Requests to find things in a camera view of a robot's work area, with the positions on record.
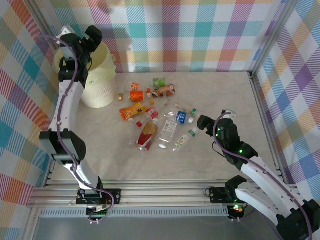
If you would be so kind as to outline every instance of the white table surface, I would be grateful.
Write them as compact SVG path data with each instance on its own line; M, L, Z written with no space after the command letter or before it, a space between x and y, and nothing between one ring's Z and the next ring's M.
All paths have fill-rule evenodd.
M251 145L272 170L275 169L247 73L121 73L117 74L116 83L118 90L123 92L124 84L128 86L130 81L149 86L149 79L153 78L165 78L167 84L175 81L176 94L170 96L171 101L188 101L212 119L217 119L223 109L235 111L240 139ZM86 143L86 159L102 180L228 180L241 175L236 167L212 150L213 138L205 131L199 131L192 144L178 153L159 148L159 140L153 142L147 152L126 145L124 128L127 122L122 120L119 109L130 105L129 100L118 101L117 98L99 109L80 102L75 133ZM140 118L141 115L137 115L134 120ZM164 120L163 116L159 118L159 131ZM193 125L183 125L175 138L196 125L196 121ZM138 138L143 127L136 129ZM74 178L63 166L56 164L51 179Z

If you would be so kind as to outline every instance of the white lid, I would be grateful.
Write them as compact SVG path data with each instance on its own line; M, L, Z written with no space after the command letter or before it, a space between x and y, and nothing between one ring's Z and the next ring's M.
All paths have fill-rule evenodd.
M197 127L193 127L192 129L191 129L195 134L197 134L198 132L199 132L199 129L197 128Z

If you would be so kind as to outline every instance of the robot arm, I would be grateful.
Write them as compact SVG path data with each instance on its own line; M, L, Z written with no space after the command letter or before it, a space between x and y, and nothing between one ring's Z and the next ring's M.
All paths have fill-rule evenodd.
M40 133L40 140L51 157L68 169L78 181L79 200L98 205L106 203L102 181L85 159L86 144L74 133L79 102L89 74L87 65L91 61L91 53L102 41L101 31L95 26L88 27L85 33L88 37L81 39L65 27L62 29L62 34L58 36L61 43L66 43L69 47L60 45L64 57L59 64L58 107L48 131ZM62 141L71 155L59 141L58 126Z
M200 130L206 128L206 134L214 137L226 160L260 187L236 176L225 184L228 199L241 200L264 214L284 240L306 239L320 227L320 206L290 190L250 145L240 141L234 117L234 112L223 111L216 121L202 115L197 122Z

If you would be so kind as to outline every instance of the plaid wall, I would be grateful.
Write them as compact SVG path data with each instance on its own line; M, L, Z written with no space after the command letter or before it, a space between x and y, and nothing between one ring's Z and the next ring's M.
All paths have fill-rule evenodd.
M281 0L37 2L55 34L96 25L127 73L247 71Z
M300 0L258 73L291 183L320 200L320 0Z
M267 41L269 39L269 35L271 34L272 30L274 29L274 26L275 26L277 20L279 19L280 15L282 13L282 10L284 9L284 7L286 5L286 2L287 2L287 0L281 0L281 3L280 3L278 9L276 10L276 12L274 14L274 16L272 18L272 21L271 21L267 31L265 32L265 34L263 36L263 39L262 39L262 41L261 41L261 43L259 45L259 48L258 48L258 50L256 51L256 53L254 55L254 58L253 58L253 61L252 61L251 65L250 65L249 71L252 71L252 69L254 68L254 66L255 66L255 64L257 62L257 59L261 54L262 49L265 47L265 45L266 45L266 43L267 43Z
M39 146L55 111L53 51L23 0L0 1L0 240L15 240L49 156Z

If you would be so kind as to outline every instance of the white trash bin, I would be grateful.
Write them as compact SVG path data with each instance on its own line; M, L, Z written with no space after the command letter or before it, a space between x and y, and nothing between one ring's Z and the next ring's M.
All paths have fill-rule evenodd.
M61 49L54 54L54 70L57 73L60 71L59 63L63 56ZM91 54L91 58L92 66L90 68L91 63L87 65L90 70L81 100L88 107L98 109L109 105L116 98L116 66L114 64L116 58L103 42Z

